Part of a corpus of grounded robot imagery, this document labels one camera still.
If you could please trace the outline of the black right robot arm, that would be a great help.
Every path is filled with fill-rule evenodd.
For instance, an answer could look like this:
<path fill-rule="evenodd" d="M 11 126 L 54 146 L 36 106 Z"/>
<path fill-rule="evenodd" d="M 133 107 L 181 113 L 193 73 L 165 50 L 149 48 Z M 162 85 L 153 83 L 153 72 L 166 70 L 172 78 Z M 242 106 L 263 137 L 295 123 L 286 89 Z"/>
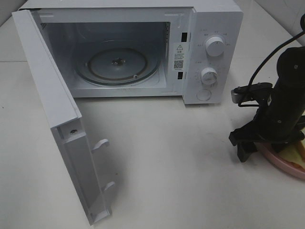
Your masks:
<path fill-rule="evenodd" d="M 270 143 L 277 150 L 305 138 L 305 48 L 286 49 L 278 58 L 275 84 L 256 83 L 254 78 L 281 48 L 304 35 L 304 31 L 275 48 L 256 69 L 248 85 L 231 91 L 239 107 L 257 107 L 252 121 L 229 135 L 237 156 L 245 162 L 257 151 L 256 143 Z"/>

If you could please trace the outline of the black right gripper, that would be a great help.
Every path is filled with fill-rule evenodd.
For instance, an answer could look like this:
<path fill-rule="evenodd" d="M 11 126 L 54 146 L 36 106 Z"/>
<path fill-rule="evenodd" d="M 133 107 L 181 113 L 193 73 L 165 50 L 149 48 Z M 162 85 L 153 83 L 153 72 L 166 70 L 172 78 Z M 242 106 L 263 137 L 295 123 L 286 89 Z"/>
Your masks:
<path fill-rule="evenodd" d="M 304 140 L 305 98 L 270 94 L 246 96 L 245 101 L 257 101 L 258 110 L 252 121 L 235 129 L 229 135 L 237 146 L 240 162 L 246 162 L 257 151 L 255 143 L 270 143 L 283 148 L 289 143 Z"/>

